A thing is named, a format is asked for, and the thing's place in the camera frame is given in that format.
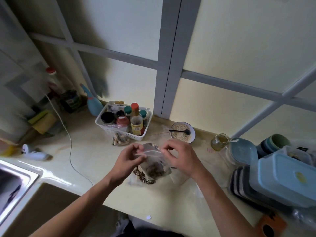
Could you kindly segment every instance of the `mug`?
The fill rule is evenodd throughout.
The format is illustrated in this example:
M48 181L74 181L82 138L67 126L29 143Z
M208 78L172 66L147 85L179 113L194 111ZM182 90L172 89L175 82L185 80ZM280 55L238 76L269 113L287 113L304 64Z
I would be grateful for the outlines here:
M275 151L282 149L284 146L290 146L290 141L283 135L274 134L263 140L257 145L258 158L262 158Z

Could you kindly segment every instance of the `spoon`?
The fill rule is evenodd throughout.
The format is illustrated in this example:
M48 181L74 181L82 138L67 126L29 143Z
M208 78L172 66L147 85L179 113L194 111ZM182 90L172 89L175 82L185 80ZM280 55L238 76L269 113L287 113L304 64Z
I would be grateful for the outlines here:
M223 143L231 143L231 142L237 142L239 139L231 140L231 141L224 141Z
M184 131L177 131L177 132L184 132L186 135L191 135L191 131L188 129L185 129Z

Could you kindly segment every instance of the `white plastic basket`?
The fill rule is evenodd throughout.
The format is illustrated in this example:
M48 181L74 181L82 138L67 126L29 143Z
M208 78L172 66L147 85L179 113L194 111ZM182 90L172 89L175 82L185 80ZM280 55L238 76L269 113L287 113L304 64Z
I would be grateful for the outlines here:
M107 132L110 128L108 128L107 126L104 125L103 121L101 120L101 115L106 111L106 106L102 109L102 111L100 112L100 114L98 115L97 119L95 120L95 123L101 127L105 132ZM137 135L133 135L131 133L127 133L127 132L124 132L124 131L120 131L122 132L124 135L127 135L130 139L134 139L134 140L137 140L137 141L141 141L144 136L146 135L147 133L147 130L148 130L148 127L149 127L149 124L151 122L151 118L153 117L153 114L151 111L148 111L148 110L145 110L147 111L147 119L148 119L148 124L146 126L146 129L144 131L144 134L142 136L137 136Z

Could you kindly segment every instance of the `blue container lid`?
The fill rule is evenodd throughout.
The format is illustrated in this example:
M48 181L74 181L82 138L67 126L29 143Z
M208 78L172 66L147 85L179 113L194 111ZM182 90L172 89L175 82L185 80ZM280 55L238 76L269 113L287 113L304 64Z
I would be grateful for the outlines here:
M243 164L253 165L258 162L256 146L249 140L239 138L237 142L231 142L232 157Z
M316 168L287 155L272 157L274 179L282 186L316 201Z

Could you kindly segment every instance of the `black spoon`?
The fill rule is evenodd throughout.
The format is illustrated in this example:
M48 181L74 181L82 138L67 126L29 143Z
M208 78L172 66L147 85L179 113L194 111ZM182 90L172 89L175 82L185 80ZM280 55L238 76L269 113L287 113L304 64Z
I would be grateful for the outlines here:
M184 131L177 131L177 132L184 132L186 135L191 135L191 131L188 129L185 129Z

